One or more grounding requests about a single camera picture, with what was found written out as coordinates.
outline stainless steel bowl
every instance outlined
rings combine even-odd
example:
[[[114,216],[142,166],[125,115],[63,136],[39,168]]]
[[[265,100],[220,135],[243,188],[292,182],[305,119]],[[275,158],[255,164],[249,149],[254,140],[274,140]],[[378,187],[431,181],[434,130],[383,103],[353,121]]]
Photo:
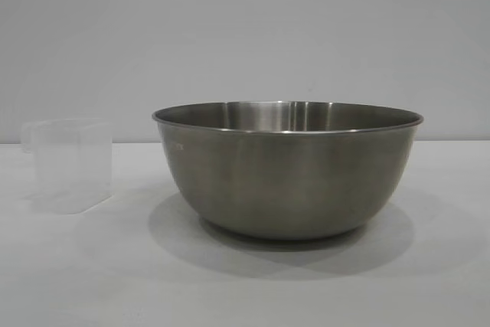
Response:
[[[401,178],[419,114],[346,103],[233,102],[153,114],[174,180],[230,231],[304,240],[354,229]]]

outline white wall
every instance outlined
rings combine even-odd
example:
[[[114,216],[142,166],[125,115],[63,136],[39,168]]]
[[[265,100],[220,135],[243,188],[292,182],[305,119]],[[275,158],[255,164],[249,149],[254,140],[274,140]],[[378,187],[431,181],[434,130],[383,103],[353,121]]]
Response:
[[[489,0],[0,0],[0,142],[24,121],[210,100],[376,103],[490,139]]]

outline bowl rim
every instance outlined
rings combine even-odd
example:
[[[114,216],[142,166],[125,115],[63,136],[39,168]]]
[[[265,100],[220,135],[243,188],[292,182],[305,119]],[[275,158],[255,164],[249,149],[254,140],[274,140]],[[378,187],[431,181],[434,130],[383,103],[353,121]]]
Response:
[[[413,122],[398,124],[395,126],[380,126],[376,128],[363,128],[363,129],[340,129],[340,130],[305,130],[305,131],[297,131],[297,130],[247,130],[247,129],[228,129],[228,128],[216,128],[213,126],[196,126],[192,124],[184,124],[184,123],[176,123],[170,120],[161,119],[158,117],[159,114],[166,113],[169,110],[182,108],[182,107],[190,107],[190,106],[203,106],[203,105],[213,105],[213,104],[232,104],[232,103],[322,103],[322,104],[335,104],[335,105],[346,105],[346,106],[368,106],[381,108],[386,110],[397,110],[399,112],[407,113],[413,115],[415,120]],[[198,129],[205,130],[210,132],[225,132],[225,133],[245,133],[251,135],[288,135],[288,136],[305,136],[305,135],[315,135],[315,136],[331,136],[331,135],[344,135],[344,134],[355,134],[355,133],[363,133],[363,132],[383,132],[395,129],[405,129],[414,126],[418,126],[423,123],[424,118],[419,113],[415,113],[411,110],[398,109],[395,107],[389,106],[381,106],[381,105],[371,105],[366,103],[343,103],[343,102],[326,102],[326,101],[301,101],[301,100],[264,100],[264,101],[253,101],[253,100],[237,100],[237,101],[222,101],[222,102],[207,102],[207,103],[189,103],[185,105],[175,105],[169,106],[164,109],[160,109],[155,111],[152,114],[153,120],[157,123],[176,126],[180,128],[186,129]]]

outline white table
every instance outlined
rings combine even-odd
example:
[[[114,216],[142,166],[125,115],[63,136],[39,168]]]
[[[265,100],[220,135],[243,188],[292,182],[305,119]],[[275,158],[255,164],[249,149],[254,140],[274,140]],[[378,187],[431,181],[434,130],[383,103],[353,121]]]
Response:
[[[290,247],[199,221],[159,144],[114,149],[114,196],[56,215],[0,147],[2,326],[490,325],[490,142],[416,142],[369,226]]]

